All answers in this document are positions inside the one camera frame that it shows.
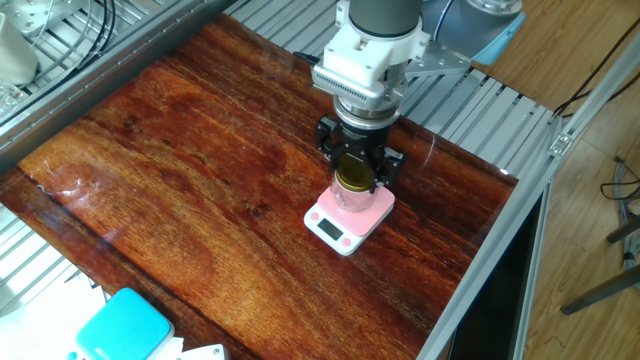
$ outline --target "digital display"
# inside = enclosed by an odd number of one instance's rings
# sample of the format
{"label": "digital display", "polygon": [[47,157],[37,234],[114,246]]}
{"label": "digital display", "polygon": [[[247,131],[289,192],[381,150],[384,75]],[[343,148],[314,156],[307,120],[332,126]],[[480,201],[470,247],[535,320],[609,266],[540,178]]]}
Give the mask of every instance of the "digital display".
{"label": "digital display", "polygon": [[322,229],[322,231],[326,232],[327,235],[331,236],[333,240],[337,241],[338,239],[340,239],[340,236],[342,236],[342,231],[340,231],[340,229],[330,223],[327,219],[322,219],[322,221],[320,221],[320,223],[318,224],[318,227]]}

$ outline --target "glass jar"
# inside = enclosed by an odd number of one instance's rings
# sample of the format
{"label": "glass jar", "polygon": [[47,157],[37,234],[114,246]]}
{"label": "glass jar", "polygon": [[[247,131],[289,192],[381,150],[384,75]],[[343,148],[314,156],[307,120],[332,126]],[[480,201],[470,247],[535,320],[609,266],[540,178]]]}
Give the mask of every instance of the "glass jar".
{"label": "glass jar", "polygon": [[368,209],[375,200],[376,192],[370,191],[373,184],[373,174],[370,174],[366,165],[345,155],[338,160],[331,180],[331,192],[342,209],[360,212]]}

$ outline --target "wooden tabletop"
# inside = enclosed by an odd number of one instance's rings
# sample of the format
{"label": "wooden tabletop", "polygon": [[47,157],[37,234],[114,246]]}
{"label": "wooden tabletop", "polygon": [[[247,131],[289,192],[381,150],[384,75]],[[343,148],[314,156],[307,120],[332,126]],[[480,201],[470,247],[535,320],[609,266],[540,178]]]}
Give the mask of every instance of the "wooden tabletop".
{"label": "wooden tabletop", "polygon": [[57,134],[0,201],[188,347],[234,359],[413,359],[516,180],[400,119],[393,212],[343,257],[302,219],[329,185],[310,69],[227,16]]}

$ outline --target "kitchen scale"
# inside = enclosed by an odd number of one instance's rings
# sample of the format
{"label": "kitchen scale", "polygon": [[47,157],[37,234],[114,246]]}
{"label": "kitchen scale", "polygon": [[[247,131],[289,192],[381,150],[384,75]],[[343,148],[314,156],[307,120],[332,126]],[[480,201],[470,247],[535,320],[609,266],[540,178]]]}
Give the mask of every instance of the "kitchen scale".
{"label": "kitchen scale", "polygon": [[344,210],[327,188],[304,216],[304,224],[339,254],[351,255],[393,209],[395,196],[376,189],[371,206],[360,212]]}

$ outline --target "wooden floor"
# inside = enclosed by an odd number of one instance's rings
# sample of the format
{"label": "wooden floor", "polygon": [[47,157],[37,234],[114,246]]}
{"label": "wooden floor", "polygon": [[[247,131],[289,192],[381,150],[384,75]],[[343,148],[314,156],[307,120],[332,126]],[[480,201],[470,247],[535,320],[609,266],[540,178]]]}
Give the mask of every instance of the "wooden floor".
{"label": "wooden floor", "polygon": [[523,3],[527,18],[513,42],[492,66],[479,69],[548,108],[568,99],[640,17],[638,0]]}
{"label": "wooden floor", "polygon": [[640,291],[630,288],[571,316],[560,306],[622,272],[617,205],[599,190],[615,155],[640,168],[640,84],[594,119],[553,182],[526,359],[638,359]]}

